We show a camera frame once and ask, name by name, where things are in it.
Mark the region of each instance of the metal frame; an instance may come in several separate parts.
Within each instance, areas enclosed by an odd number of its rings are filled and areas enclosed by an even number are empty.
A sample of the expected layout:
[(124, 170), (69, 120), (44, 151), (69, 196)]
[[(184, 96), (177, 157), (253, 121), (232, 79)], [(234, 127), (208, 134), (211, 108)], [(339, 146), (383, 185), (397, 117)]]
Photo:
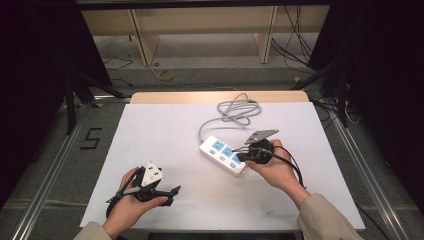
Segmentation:
[(367, 161), (365, 160), (364, 156), (356, 145), (355, 140), (350, 134), (349, 129), (345, 128), (338, 119), (336, 119), (334, 122), (337, 131), (345, 143), (346, 148), (352, 157), (352, 160), (355, 163), (355, 166), (358, 169), (358, 172), (361, 175), (362, 180), (368, 189), (368, 192), (370, 193), (371, 198), (373, 199), (390, 232), (390, 235), (393, 237), (393, 239), (411, 239), (406, 229), (403, 227), (403, 224), (399, 219), (396, 210), (392, 207), (392, 204), (390, 203), (389, 199), (387, 199), (383, 189), (380, 187), (377, 179), (374, 177), (374, 174), (369, 168)]
[(31, 204), (29, 205), (24, 216), (19, 222), (15, 234), (13, 235), (14, 240), (28, 239), (32, 228), (34, 227), (35, 222), (37, 221), (37, 218), (40, 215), (41, 210), (43, 209), (43, 205), (47, 197), (49, 196), (49, 193), (53, 188), (57, 177), (59, 176), (60, 170), (62, 169), (62, 166), (69, 155), (72, 145), (75, 142), (76, 137), (78, 136), (79, 130), (81, 128), (81, 123), (84, 121), (84, 118), (89, 112), (90, 108), (91, 104), (82, 105), (81, 112), (78, 115), (75, 128), (69, 135), (66, 136), (58, 154), (56, 155), (56, 158), (54, 159), (46, 177), (43, 180), (43, 183), (38, 189), (37, 194), (31, 201)]

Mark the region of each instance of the sleeve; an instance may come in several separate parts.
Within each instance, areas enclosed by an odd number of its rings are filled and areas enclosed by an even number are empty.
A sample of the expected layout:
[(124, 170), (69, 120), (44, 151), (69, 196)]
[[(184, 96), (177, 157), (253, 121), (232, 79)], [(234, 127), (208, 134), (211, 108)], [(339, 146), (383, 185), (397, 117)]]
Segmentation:
[(89, 222), (74, 240), (111, 240), (111, 238), (100, 224)]
[(299, 211), (297, 224), (305, 239), (362, 239), (346, 217), (320, 194), (307, 198)]

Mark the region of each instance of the white device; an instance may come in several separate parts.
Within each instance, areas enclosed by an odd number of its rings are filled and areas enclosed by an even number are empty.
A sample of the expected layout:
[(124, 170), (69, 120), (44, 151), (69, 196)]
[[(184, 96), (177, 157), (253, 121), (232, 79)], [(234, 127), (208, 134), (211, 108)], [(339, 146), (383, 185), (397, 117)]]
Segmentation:
[(223, 167), (236, 177), (246, 173), (249, 169), (244, 162), (240, 162), (234, 148), (228, 146), (223, 141), (210, 136), (199, 147), (203, 155)]

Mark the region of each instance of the white table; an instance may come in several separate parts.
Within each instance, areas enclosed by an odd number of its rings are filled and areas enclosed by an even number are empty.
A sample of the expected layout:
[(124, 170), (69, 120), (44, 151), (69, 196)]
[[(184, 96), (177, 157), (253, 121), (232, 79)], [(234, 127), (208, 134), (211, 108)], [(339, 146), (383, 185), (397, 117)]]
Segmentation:
[[(202, 131), (204, 138), (213, 135), (233, 147), (241, 147), (254, 131), (279, 129), (271, 138), (281, 139), (293, 154), (308, 190), (326, 196), (355, 229), (364, 229), (315, 109), (305, 102), (306, 95), (300, 91), (247, 94), (263, 108), (260, 115), (251, 119), (251, 125), (240, 129), (232, 123), (213, 122)], [(132, 104), (124, 110), (81, 226), (88, 221), (104, 222), (105, 201), (117, 191), (122, 175), (152, 161), (163, 168), (165, 175), (157, 190), (169, 191), (178, 185), (181, 190), (171, 207), (147, 212), (134, 228), (151, 232), (219, 233), (299, 229), (298, 210), (285, 193), (268, 185), (254, 171), (235, 178), (198, 149), (198, 127), (217, 117), (217, 102), (232, 100), (237, 92), (141, 95), (135, 95)], [(155, 103), (153, 95), (165, 103)], [(203, 103), (187, 104), (199, 102), (202, 95)], [(274, 103), (261, 102), (260, 96)], [(293, 97), (300, 102), (293, 102)], [(178, 104), (166, 103), (174, 98)], [(275, 103), (278, 98), (292, 102)], [(143, 101), (147, 104), (135, 104)]]

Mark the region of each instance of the handheld device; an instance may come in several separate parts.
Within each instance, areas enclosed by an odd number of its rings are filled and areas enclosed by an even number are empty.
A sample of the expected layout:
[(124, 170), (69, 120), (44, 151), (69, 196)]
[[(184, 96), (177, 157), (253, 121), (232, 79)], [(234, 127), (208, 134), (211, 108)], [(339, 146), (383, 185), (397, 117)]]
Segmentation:
[[(174, 196), (178, 194), (181, 186), (175, 187), (170, 192), (157, 191), (156, 187), (159, 185), (162, 178), (162, 169), (156, 167), (152, 162), (149, 162), (146, 168), (142, 166), (137, 169), (116, 195), (107, 201), (109, 206), (106, 210), (106, 218), (109, 217), (116, 203), (124, 196), (130, 194), (134, 194), (134, 197), (140, 202), (147, 202), (156, 197), (167, 197), (168, 201), (160, 206), (171, 206), (174, 201)], [(132, 180), (134, 180), (132, 188), (126, 189)]]

